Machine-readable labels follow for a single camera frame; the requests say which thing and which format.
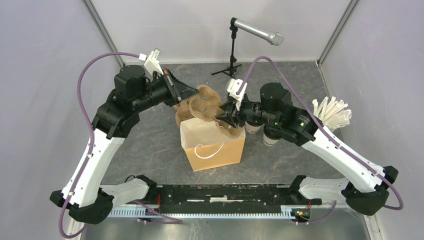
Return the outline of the white paper cup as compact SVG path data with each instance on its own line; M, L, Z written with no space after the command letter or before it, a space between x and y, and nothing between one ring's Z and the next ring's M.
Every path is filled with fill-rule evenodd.
M281 138L281 134L275 129L265 128L263 130L263 143L267 146L275 145Z
M261 126L262 126L261 123L255 123L255 122L249 122L249 121L245 122L245 130L249 134L256 134L260 130Z

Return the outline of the brown paper bag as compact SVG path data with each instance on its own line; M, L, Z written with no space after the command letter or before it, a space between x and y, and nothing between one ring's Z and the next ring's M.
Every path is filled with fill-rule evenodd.
M244 128L236 138L219 131L214 121L191 118L180 124L181 147L194 172L238 164L245 145Z

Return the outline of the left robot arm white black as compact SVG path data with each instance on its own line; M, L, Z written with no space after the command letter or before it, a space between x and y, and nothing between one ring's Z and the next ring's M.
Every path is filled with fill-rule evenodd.
M110 162L140 121L140 112L159 104L175 106L197 95L198 89L179 81L168 69L149 79L140 65L127 65L114 77L114 89L89 125L93 137L66 187L56 190L50 200L65 207L74 220L96 225L110 212L135 200L145 204L157 198L155 184L148 178L118 185L102 185Z

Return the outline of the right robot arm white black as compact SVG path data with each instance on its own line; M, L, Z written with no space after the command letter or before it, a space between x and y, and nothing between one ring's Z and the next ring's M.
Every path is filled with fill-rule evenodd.
M295 204L306 200L346 203L356 212L372 216L386 207L398 170L382 167L364 158L338 139L306 109L293 105L291 93L280 83L260 88L260 101L250 101L246 84L231 79L227 101L217 119L233 128L244 127L253 134L263 129L263 142L272 146L279 140L293 143L326 161L342 174L341 179L297 176L291 183L289 199Z

